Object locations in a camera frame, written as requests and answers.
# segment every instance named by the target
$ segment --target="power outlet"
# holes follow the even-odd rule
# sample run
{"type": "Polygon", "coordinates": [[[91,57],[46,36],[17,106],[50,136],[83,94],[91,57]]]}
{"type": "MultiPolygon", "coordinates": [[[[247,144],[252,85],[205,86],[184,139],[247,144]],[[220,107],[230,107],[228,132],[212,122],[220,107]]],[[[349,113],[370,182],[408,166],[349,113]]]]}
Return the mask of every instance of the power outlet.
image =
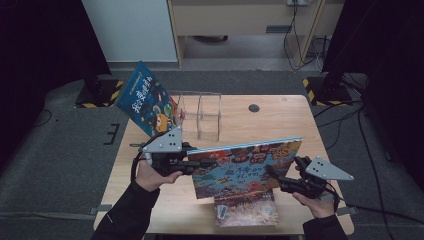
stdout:
{"type": "Polygon", "coordinates": [[[311,0],[287,0],[287,6],[308,6],[311,4],[311,0]]]}

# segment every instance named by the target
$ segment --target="hand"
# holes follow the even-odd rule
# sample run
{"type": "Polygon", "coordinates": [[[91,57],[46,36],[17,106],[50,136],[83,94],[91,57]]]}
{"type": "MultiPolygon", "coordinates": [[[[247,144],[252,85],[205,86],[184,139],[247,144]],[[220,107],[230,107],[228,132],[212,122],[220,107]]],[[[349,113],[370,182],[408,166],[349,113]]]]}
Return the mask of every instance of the hand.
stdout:
{"type": "Polygon", "coordinates": [[[135,181],[146,191],[152,192],[164,183],[175,183],[177,178],[181,175],[183,175],[183,173],[178,171],[167,177],[162,177],[147,163],[147,161],[141,160],[138,162],[138,171],[135,181]]]}
{"type": "Polygon", "coordinates": [[[293,193],[292,196],[302,205],[307,206],[316,218],[334,215],[333,195],[328,192],[324,192],[321,199],[310,199],[297,192],[293,193]]]}

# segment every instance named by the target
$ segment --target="gray carpet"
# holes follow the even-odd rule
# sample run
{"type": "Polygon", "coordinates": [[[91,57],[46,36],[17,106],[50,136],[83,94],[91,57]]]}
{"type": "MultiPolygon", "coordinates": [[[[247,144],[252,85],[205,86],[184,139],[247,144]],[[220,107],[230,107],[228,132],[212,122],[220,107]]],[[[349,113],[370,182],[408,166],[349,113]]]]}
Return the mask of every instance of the gray carpet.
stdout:
{"type": "MultiPolygon", "coordinates": [[[[302,80],[318,72],[226,71],[154,72],[168,90],[209,91],[222,94],[300,94],[306,96],[302,80]]],[[[131,72],[114,72],[127,80],[131,72]]],[[[7,171],[0,178],[0,213],[42,212],[86,215],[96,207],[116,157],[127,117],[116,107],[73,107],[82,81],[53,90],[46,98],[46,111],[28,133],[7,171]],[[113,144],[109,132],[118,134],[113,144]]],[[[351,92],[354,100],[359,97],[351,92]]],[[[316,118],[317,125],[337,120],[359,109],[361,104],[334,107],[316,118]]],[[[326,107],[311,106],[314,114],[326,107]]],[[[374,128],[363,114],[361,125],[376,166],[386,211],[424,221],[424,194],[401,163],[388,162],[374,128]]],[[[380,209],[376,178],[365,148],[357,115],[319,128],[333,164],[353,176],[340,182],[349,204],[380,209]]],[[[353,215],[355,232],[349,239],[390,239],[381,213],[359,210],[353,215]]],[[[419,239],[423,225],[388,215],[394,239],[419,239]]],[[[51,218],[0,218],[0,239],[89,239],[93,220],[51,218]]]]}

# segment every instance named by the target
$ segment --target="wooden tabletop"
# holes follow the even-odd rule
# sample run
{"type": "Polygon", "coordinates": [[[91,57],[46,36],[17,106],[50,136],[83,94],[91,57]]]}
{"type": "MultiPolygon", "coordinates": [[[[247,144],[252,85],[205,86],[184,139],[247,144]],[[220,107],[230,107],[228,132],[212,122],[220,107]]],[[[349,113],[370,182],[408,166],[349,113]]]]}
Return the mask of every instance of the wooden tabletop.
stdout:
{"type": "MultiPolygon", "coordinates": [[[[219,141],[195,138],[183,140],[200,149],[302,136],[298,156],[309,156],[311,159],[320,156],[328,159],[308,101],[301,95],[223,95],[220,125],[219,141]],[[259,106],[259,111],[251,112],[251,104],[259,106]]],[[[130,144],[147,140],[147,135],[129,120],[101,204],[114,204],[123,194],[130,183],[132,159],[138,152],[138,148],[130,147],[130,144]]],[[[297,179],[299,174],[294,166],[295,164],[291,166],[287,177],[297,179]]],[[[332,184],[342,195],[337,182],[332,181],[332,184]]],[[[278,225],[219,228],[215,226],[213,198],[196,199],[191,176],[181,176],[175,184],[161,187],[147,233],[303,234],[302,224],[313,218],[309,209],[299,204],[291,194],[281,192],[278,188],[274,189],[274,195],[279,215],[278,225]]],[[[344,202],[341,202],[339,207],[344,206],[344,202]]],[[[105,214],[106,212],[97,214],[94,228],[105,214]]],[[[352,234],[354,226],[350,215],[340,216],[339,220],[345,233],[352,234]]]]}

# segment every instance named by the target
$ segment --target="children's picture book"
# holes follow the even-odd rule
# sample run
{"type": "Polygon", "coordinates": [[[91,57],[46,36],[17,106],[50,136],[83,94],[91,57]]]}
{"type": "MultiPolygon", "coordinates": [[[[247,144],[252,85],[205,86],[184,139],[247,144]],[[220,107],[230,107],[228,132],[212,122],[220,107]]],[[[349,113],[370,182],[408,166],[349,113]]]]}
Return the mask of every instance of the children's picture book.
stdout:
{"type": "Polygon", "coordinates": [[[215,197],[218,227],[277,225],[278,213],[272,189],[215,197]]]}
{"type": "Polygon", "coordinates": [[[167,132],[176,125],[177,104],[142,61],[115,105],[150,137],[167,132]]]}
{"type": "Polygon", "coordinates": [[[272,165],[285,176],[301,143],[301,137],[293,137],[188,151],[189,161],[216,159],[213,166],[192,174],[197,199],[278,188],[265,166],[272,165]]]}

